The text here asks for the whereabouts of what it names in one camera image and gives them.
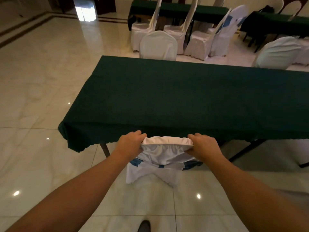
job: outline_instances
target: hand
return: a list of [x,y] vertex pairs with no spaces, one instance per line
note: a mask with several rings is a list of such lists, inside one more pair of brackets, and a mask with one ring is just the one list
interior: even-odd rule
[[118,153],[120,158],[130,162],[143,151],[140,145],[145,137],[147,137],[147,134],[142,134],[140,130],[122,135],[114,152]]
[[186,152],[198,160],[207,162],[214,158],[224,157],[214,138],[199,133],[195,135],[189,134],[188,138],[193,141],[193,149],[187,150]]

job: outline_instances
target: dark shoe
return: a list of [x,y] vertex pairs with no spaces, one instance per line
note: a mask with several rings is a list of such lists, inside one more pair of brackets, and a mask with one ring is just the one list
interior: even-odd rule
[[147,220],[143,220],[141,225],[139,226],[137,232],[151,232],[150,230],[150,222]]

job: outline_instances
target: person's left arm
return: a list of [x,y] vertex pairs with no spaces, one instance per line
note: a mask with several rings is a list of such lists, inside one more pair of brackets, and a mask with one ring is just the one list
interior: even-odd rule
[[106,160],[54,190],[6,232],[78,231],[126,164],[141,153],[146,136],[141,131],[121,136]]

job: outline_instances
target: table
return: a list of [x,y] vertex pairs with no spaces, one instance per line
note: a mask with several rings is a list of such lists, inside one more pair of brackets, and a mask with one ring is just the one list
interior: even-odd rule
[[263,37],[271,33],[301,37],[309,36],[309,18],[295,16],[289,21],[290,17],[290,15],[254,11],[245,19],[240,31],[244,31],[248,35],[254,36],[254,38]]
[[[128,16],[128,27],[136,22],[136,15],[152,16],[157,2],[148,0],[133,0]],[[167,18],[185,19],[191,5],[162,2],[159,16]],[[198,5],[193,20],[218,24],[228,12],[226,7]]]
[[235,160],[265,140],[309,138],[308,88],[307,72],[102,56],[58,130],[77,152],[138,129],[252,142]]

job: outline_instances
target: person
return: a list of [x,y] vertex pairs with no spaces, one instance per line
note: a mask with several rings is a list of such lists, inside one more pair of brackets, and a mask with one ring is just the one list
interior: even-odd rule
[[[108,158],[58,187],[7,232],[78,231],[120,172],[141,153],[140,144],[146,136],[140,130],[121,136]],[[309,218],[304,211],[230,163],[214,138],[199,133],[189,134],[188,138],[194,145],[188,154],[213,172],[250,232],[309,231]],[[138,232],[150,232],[149,221],[143,221]]]

